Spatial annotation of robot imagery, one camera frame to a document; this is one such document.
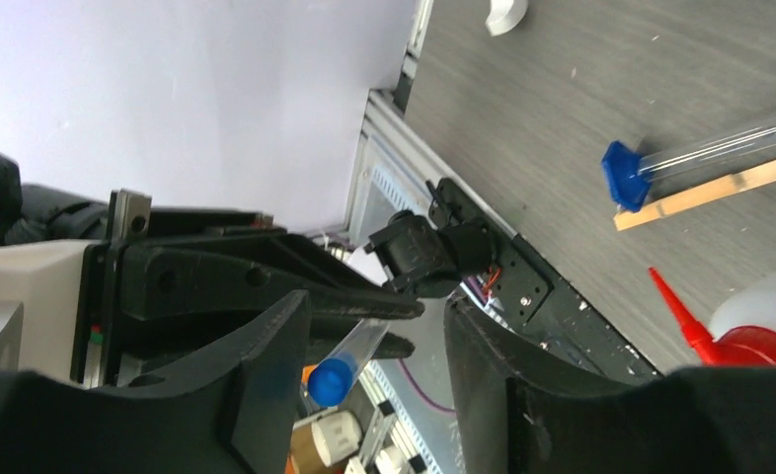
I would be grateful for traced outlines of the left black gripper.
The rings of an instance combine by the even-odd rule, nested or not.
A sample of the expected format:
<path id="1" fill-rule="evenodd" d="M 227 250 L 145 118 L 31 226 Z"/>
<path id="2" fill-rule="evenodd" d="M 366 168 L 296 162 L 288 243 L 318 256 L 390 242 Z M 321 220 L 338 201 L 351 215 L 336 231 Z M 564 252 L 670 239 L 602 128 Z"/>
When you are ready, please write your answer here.
<path id="1" fill-rule="evenodd" d="M 394 321 L 424 312 L 415 298 L 378 286 L 303 235 L 215 236 L 272 228 L 273 216 L 261 211 L 153 206 L 150 196 L 117 190 L 107 204 L 78 211 L 76 223 L 75 235 L 92 242 L 83 254 L 70 367 L 71 380 L 84 386 L 116 381 L 106 369 L 106 338 L 117 281 L 117 320 L 131 327 L 263 312 L 295 290 L 309 293 L 319 317 Z M 125 249 L 146 237 L 160 238 Z"/>

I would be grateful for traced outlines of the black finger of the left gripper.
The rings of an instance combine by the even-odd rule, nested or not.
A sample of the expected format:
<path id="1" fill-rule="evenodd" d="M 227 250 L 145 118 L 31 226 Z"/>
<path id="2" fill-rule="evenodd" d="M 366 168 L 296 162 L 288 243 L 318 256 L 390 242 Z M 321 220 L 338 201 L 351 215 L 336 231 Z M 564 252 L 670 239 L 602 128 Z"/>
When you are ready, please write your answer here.
<path id="1" fill-rule="evenodd" d="M 391 323 L 387 321 L 318 320 L 310 327 L 306 360 L 370 361 L 410 356 L 415 345 L 390 329 Z"/>

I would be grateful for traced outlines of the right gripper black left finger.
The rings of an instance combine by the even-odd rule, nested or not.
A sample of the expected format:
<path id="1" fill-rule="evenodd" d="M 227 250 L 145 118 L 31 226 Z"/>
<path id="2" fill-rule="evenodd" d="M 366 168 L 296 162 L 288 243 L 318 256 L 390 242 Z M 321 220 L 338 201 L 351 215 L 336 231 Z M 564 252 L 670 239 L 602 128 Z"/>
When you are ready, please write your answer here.
<path id="1" fill-rule="evenodd" d="M 121 387 L 0 372 L 0 473 L 281 473 L 310 321 L 292 291 Z"/>

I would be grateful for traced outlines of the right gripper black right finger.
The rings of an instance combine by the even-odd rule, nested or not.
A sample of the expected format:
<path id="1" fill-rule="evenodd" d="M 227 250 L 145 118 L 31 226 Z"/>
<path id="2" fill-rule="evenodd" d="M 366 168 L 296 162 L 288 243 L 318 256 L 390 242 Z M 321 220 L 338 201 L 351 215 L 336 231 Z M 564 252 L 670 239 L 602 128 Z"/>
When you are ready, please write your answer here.
<path id="1" fill-rule="evenodd" d="M 470 473 L 776 473 L 776 368 L 628 385 L 463 302 L 445 307 L 444 341 Z"/>

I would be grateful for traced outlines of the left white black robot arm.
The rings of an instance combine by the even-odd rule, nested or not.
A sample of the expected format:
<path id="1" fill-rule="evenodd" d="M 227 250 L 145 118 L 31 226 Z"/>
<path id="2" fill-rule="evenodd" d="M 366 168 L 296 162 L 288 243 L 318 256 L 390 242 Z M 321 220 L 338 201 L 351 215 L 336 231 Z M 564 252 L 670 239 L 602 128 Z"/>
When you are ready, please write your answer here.
<path id="1" fill-rule="evenodd" d="M 25 184 L 0 154 L 0 358 L 68 382 L 125 385 L 309 294 L 308 363 L 360 321 L 419 317 L 312 239 L 258 212 L 109 202 Z"/>

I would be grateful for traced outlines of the blue cap test tube lying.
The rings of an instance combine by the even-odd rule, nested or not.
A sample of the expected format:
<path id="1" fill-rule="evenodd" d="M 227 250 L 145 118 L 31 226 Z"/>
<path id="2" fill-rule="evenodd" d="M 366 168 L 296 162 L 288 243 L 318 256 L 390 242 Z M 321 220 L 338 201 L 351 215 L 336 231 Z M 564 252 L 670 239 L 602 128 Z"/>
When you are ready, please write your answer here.
<path id="1" fill-rule="evenodd" d="M 612 200 L 619 208 L 642 210 L 653 185 L 685 174 L 709 174 L 715 167 L 743 170 L 776 159 L 776 111 L 729 131 L 644 154 L 611 142 L 600 162 Z"/>

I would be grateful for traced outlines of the white red wash bottle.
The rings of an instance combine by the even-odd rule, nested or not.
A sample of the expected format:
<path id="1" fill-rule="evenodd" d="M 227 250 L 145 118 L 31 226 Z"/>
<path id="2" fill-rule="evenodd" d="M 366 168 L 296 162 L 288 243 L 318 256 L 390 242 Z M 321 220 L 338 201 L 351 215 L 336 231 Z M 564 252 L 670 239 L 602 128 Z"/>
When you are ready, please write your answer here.
<path id="1" fill-rule="evenodd" d="M 685 343 L 709 366 L 776 366 L 776 272 L 723 302 L 707 324 L 700 322 L 666 283 L 649 269 L 656 289 Z"/>

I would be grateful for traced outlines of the wooden test tube clamp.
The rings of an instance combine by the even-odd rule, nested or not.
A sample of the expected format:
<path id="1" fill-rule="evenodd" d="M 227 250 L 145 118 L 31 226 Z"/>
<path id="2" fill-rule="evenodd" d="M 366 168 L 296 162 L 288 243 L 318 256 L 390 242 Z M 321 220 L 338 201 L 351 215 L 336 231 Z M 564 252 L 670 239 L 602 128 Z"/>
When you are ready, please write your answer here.
<path id="1" fill-rule="evenodd" d="M 625 231 L 773 183 L 776 183 L 776 159 L 674 195 L 656 199 L 645 204 L 638 212 L 619 211 L 613 218 L 614 225 L 617 231 Z"/>

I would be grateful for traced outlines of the white metal clothes rack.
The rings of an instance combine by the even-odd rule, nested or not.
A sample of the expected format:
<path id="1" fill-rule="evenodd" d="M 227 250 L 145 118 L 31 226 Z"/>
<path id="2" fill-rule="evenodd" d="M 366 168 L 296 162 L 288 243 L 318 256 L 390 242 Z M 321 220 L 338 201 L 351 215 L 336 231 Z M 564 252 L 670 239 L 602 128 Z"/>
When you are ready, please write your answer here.
<path id="1" fill-rule="evenodd" d="M 523 20 L 529 8 L 528 0 L 490 0 L 489 4 L 485 27 L 491 37 L 512 31 Z"/>

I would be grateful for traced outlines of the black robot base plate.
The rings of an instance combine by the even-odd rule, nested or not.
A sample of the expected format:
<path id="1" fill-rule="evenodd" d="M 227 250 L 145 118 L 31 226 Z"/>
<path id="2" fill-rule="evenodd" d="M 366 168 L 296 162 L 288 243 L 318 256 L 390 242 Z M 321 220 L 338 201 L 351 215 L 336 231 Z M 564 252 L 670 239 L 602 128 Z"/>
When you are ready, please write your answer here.
<path id="1" fill-rule="evenodd" d="M 449 178 L 428 182 L 428 207 L 405 208 L 371 233 L 365 251 L 385 287 L 415 298 L 466 287 L 495 322 L 581 369 L 631 385 L 659 371 L 523 238 L 506 231 Z"/>

